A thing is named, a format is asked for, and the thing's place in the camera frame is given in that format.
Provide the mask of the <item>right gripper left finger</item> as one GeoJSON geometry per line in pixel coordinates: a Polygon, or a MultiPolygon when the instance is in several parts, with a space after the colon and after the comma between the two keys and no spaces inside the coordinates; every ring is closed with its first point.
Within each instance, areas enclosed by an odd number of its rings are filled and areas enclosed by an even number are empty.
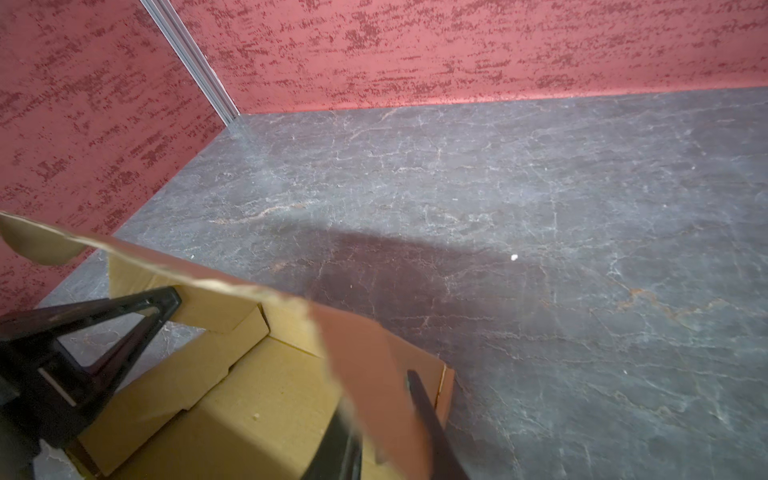
{"type": "Polygon", "coordinates": [[[362,456],[358,432],[350,425],[343,404],[339,403],[301,479],[360,480],[362,456]]]}

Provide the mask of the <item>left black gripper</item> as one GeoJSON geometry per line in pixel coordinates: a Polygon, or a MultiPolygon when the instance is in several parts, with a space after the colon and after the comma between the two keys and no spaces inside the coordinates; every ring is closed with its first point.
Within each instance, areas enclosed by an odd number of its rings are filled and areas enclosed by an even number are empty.
{"type": "Polygon", "coordinates": [[[90,426],[181,304],[161,287],[2,316],[1,477],[32,479],[42,440],[61,448],[90,426]],[[90,363],[61,343],[131,314],[141,319],[90,363]]]}

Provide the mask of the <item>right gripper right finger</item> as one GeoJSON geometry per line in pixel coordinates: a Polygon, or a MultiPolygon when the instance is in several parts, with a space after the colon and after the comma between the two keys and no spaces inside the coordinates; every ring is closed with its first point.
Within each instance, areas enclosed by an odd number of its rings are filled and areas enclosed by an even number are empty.
{"type": "Polygon", "coordinates": [[[469,476],[455,455],[436,412],[430,402],[420,376],[415,370],[407,371],[411,399],[423,422],[432,452],[432,479],[469,480],[469,476]]]}

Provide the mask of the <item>brown cardboard box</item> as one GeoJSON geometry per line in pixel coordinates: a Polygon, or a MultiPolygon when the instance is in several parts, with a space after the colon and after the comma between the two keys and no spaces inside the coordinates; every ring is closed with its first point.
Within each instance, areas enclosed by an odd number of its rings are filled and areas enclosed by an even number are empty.
{"type": "Polygon", "coordinates": [[[68,448],[88,479],[297,479],[334,414],[362,437],[366,479],[427,479],[433,452],[410,398],[415,371],[440,423],[454,371],[368,318],[145,247],[10,213],[17,254],[108,257],[113,297],[172,286],[200,334],[122,388],[68,448]]]}

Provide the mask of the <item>left aluminium corner post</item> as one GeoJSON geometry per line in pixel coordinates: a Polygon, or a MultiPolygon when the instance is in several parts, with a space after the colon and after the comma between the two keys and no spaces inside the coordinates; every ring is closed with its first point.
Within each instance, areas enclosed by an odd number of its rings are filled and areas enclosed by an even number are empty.
{"type": "Polygon", "coordinates": [[[224,125],[232,124],[240,116],[240,111],[171,2],[168,0],[141,0],[140,3],[224,125]]]}

